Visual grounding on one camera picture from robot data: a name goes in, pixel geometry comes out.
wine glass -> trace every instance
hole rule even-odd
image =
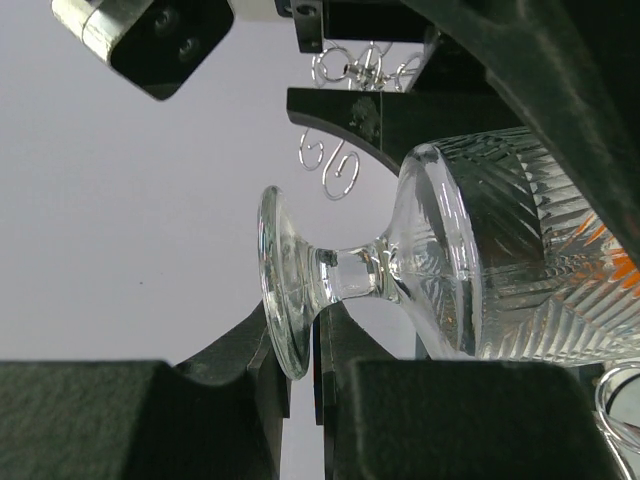
[[[369,244],[309,244],[275,186],[258,230],[271,338],[294,380],[318,313],[355,297],[401,305],[437,359],[578,366],[640,352],[640,274],[526,128],[414,148],[389,227]]]

